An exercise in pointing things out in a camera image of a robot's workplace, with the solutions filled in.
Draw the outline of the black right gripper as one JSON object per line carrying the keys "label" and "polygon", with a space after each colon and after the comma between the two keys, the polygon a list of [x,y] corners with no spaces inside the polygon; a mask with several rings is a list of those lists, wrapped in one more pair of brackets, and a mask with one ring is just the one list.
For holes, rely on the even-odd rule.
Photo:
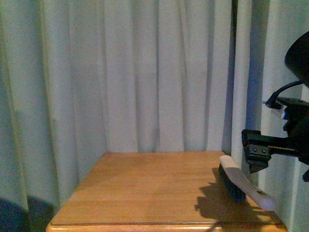
{"label": "black right gripper", "polygon": [[277,97],[273,104],[265,105],[281,112],[286,120],[283,130],[287,137],[262,135],[258,130],[243,130],[242,145],[250,173],[268,167],[273,154],[297,157],[306,165],[309,163],[309,103],[287,97]]}

